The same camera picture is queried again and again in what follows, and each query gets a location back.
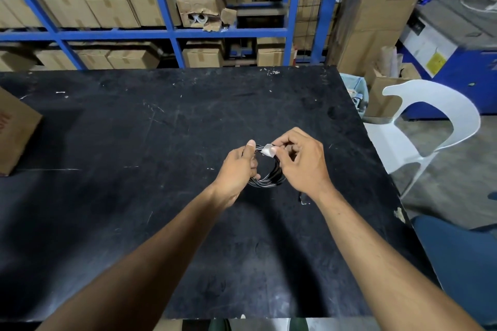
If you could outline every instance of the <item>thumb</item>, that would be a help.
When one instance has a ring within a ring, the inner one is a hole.
[[[249,140],[244,148],[244,152],[242,153],[242,158],[247,160],[251,160],[253,154],[255,152],[255,140]]]
[[[293,164],[292,159],[288,155],[288,152],[282,147],[273,147],[271,149],[275,150],[277,158],[280,160],[280,167],[283,169],[285,166]]]

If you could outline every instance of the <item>black tabletop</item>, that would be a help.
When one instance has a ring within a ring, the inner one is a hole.
[[[394,215],[397,190],[334,67],[11,73],[0,86],[44,115],[0,178],[0,319],[46,318],[177,215],[231,149],[294,126],[322,141],[357,212],[432,275]],[[320,211],[289,183],[244,190],[165,309],[167,318],[242,314],[370,315]]]

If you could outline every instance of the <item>chair backrest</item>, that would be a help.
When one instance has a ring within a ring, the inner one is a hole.
[[[432,216],[412,222],[442,289],[481,325],[497,322],[497,239]]]
[[[480,113],[463,94],[445,85],[428,80],[410,80],[383,89],[384,96],[399,96],[402,104],[395,113],[395,121],[402,112],[416,102],[426,102],[443,112],[452,123],[452,134],[434,152],[466,140],[480,129]]]

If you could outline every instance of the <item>white plastic chair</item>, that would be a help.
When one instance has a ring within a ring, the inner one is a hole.
[[[399,96],[402,104],[387,124],[364,123],[369,139],[388,174],[409,163],[420,167],[406,189],[403,198],[435,158],[438,152],[473,136],[480,129],[480,113],[476,106],[463,94],[445,85],[427,80],[410,80],[383,89],[384,96]],[[423,157],[409,138],[395,126],[395,120],[415,102],[426,102],[443,112],[451,121],[454,131],[432,153]]]

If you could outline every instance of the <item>blue chair seat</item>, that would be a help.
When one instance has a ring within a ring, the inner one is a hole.
[[[479,324],[497,323],[497,240],[432,216],[413,226],[443,290]]]

